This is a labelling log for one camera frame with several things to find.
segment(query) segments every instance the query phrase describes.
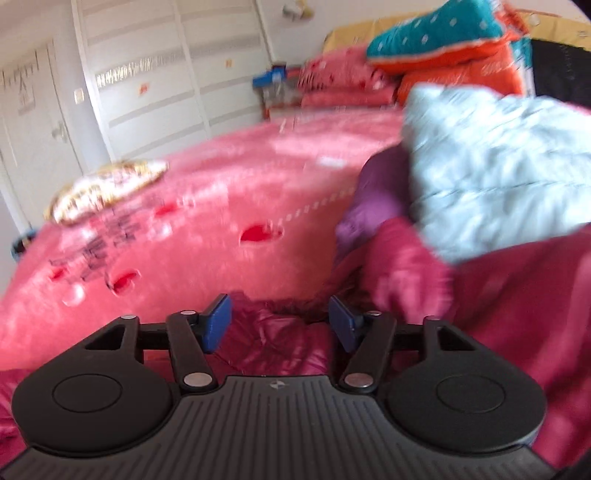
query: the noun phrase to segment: blue rubber grip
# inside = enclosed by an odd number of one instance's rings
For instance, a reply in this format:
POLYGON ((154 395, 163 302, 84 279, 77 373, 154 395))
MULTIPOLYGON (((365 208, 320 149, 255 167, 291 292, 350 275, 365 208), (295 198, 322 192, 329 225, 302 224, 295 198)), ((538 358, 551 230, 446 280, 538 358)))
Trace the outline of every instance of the blue rubber grip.
POLYGON ((337 297, 329 300, 329 322, 347 353, 357 350, 355 317, 337 297))
POLYGON ((204 313, 199 314, 199 323, 204 323, 203 351, 211 353, 219 346, 231 320, 232 301, 228 295, 220 295, 204 313))

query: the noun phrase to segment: white door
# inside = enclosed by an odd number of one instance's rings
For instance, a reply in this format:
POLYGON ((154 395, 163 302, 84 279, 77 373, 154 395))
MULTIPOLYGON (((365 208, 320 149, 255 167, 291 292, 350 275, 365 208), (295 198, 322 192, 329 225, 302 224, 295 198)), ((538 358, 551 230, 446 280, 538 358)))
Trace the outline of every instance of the white door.
POLYGON ((0 73, 0 151, 14 195, 31 226, 52 197, 82 174, 57 98, 50 55, 36 49, 0 73))

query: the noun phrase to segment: light blue jacket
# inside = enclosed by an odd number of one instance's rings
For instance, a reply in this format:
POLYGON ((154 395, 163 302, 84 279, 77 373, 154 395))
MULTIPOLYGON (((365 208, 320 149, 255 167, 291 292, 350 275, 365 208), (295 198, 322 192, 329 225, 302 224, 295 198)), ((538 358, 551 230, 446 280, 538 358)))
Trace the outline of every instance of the light blue jacket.
POLYGON ((407 101, 404 142, 413 215, 444 260, 591 222, 591 115, 561 102, 420 84, 407 101))

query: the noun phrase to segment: pillowcase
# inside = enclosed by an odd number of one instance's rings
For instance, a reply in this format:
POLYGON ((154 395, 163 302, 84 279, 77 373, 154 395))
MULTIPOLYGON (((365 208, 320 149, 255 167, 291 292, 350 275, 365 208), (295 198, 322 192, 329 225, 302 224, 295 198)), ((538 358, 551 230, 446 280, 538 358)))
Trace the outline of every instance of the pillowcase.
POLYGON ((321 90, 305 93, 302 107, 382 106, 394 103, 396 87, 389 85, 374 92, 351 89, 321 90))
POLYGON ((367 61, 367 45, 331 51, 306 63, 298 88, 304 92, 333 88, 380 90, 390 84, 387 75, 367 61))
POLYGON ((482 85, 503 94, 524 95, 526 86, 517 65, 513 49, 505 44, 492 57, 474 60, 453 67, 420 70, 402 77, 398 89, 398 103, 404 105, 410 90, 421 82, 438 85, 482 85))
POLYGON ((368 60, 394 75, 490 57, 521 37, 512 12, 495 0, 449 0, 377 36, 368 60))

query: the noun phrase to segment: purple cloth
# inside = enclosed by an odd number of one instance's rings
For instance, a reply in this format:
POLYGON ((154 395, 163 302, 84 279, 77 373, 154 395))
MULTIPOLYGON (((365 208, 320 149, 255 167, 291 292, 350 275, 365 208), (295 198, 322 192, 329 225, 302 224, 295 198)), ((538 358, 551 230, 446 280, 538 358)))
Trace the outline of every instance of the purple cloth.
POLYGON ((353 203, 337 225, 335 265, 370 240, 386 220, 408 216, 408 152, 389 147, 371 157, 359 174, 353 203))

